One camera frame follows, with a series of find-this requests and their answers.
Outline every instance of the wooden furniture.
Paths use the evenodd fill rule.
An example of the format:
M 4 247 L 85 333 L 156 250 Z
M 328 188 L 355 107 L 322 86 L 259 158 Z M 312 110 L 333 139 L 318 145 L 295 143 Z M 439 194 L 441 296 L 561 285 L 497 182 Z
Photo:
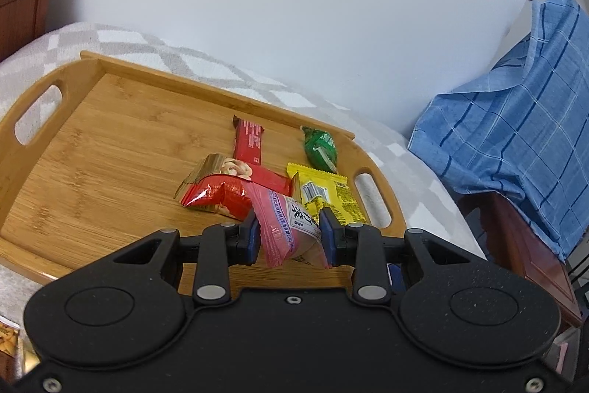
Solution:
M 496 192 L 471 194 L 460 199 L 458 207 L 465 217 L 479 208 L 487 248 L 496 263 L 543 287 L 558 303 L 563 322 L 581 326 L 566 266 L 538 239 L 509 200 Z
M 45 34 L 49 0 L 0 0 L 0 61 Z
M 306 164 L 301 125 L 327 129 L 338 169 L 361 208 L 354 179 L 369 173 L 391 214 L 382 229 L 403 236 L 394 192 L 354 134 L 189 79 L 123 61 L 81 54 L 27 90 L 0 121 L 0 262 L 41 283 L 69 273 L 152 231 L 199 234 L 227 218 L 189 210 L 173 195 L 199 159 L 233 152 L 232 118 L 264 126 L 263 164 L 285 172 Z M 50 86 L 63 101 L 26 145 L 15 124 Z M 233 293 L 243 286 L 349 286 L 350 268 L 319 269 L 287 261 L 267 269 L 230 269 Z M 184 269 L 190 292 L 194 266 Z

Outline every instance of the yellow snack package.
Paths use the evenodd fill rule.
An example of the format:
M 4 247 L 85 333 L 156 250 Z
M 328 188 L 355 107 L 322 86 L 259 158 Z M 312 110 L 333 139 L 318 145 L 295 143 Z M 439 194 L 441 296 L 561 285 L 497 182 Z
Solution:
M 286 173 L 290 178 L 297 177 L 293 183 L 294 199 L 304 205 L 316 222 L 319 222 L 319 211 L 329 207 L 342 225 L 367 223 L 348 187 L 347 177 L 292 162 L 287 165 Z

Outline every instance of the blue towel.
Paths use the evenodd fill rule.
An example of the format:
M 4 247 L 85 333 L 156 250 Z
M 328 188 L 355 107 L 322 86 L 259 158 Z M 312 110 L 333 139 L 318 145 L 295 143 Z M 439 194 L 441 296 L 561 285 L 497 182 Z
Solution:
M 589 17 L 532 4 L 532 30 L 487 74 L 437 95 L 409 150 L 454 191 L 509 199 L 561 261 L 589 224 Z

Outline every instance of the wooden cabinet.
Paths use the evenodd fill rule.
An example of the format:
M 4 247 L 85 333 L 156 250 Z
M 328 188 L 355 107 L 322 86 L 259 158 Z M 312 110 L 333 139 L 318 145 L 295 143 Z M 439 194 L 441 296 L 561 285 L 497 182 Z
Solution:
M 45 34 L 49 0 L 0 0 L 0 61 Z
M 487 248 L 497 264 L 552 295 L 560 307 L 563 327 L 581 326 L 581 312 L 566 266 L 534 234 L 509 200 L 496 192 L 485 192 L 462 197 L 458 206 L 465 217 L 480 209 Z

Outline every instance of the bamboo tray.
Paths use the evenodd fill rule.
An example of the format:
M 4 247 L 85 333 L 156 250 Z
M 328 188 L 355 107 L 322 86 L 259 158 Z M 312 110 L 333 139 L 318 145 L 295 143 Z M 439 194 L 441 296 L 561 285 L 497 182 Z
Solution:
M 26 145 L 15 125 L 52 85 L 62 93 L 56 111 Z M 263 165 L 284 173 L 306 164 L 301 125 L 331 132 L 338 168 L 354 179 L 369 173 L 392 222 L 385 235 L 402 236 L 405 221 L 395 194 L 351 132 L 199 82 L 82 51 L 29 88 L 0 121 L 0 262 L 40 283 L 127 245 L 152 231 L 176 227 L 200 234 L 226 222 L 185 209 L 172 196 L 196 161 L 233 152 L 232 117 L 264 129 Z M 230 269 L 233 295 L 244 286 L 349 286 L 349 268 L 323 270 L 295 261 Z M 189 293 L 194 265 L 180 292 Z

